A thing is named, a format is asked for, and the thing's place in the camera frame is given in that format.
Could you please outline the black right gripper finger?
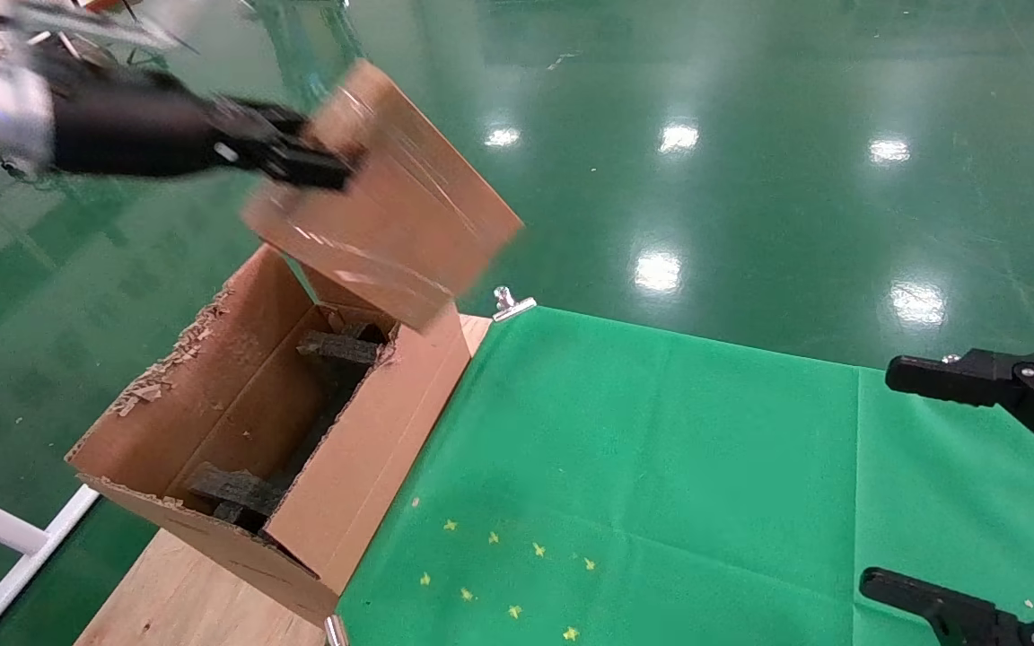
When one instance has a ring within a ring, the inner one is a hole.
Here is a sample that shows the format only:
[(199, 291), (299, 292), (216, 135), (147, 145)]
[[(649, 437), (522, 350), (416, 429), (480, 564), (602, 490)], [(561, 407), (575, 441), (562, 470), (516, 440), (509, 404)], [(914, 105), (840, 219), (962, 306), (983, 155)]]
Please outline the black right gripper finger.
[(1034, 353), (973, 348), (933, 360), (894, 357), (885, 371), (893, 391), (972, 407), (1001, 407), (1034, 434)]
[(922, 617), (940, 645), (1034, 645), (1034, 621), (1023, 622), (987, 599), (893, 570), (864, 570), (859, 592), (866, 598)]

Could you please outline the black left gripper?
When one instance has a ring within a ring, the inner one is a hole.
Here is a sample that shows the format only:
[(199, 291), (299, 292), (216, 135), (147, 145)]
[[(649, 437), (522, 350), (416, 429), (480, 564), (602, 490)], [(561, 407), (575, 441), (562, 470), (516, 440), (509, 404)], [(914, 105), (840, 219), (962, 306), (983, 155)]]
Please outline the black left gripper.
[(299, 111), (201, 97), (164, 71), (97, 65), (51, 49), (48, 89), (50, 170), (173, 179), (225, 167), (329, 191), (344, 189), (355, 173), (339, 156), (287, 136), (299, 135), (308, 121)]

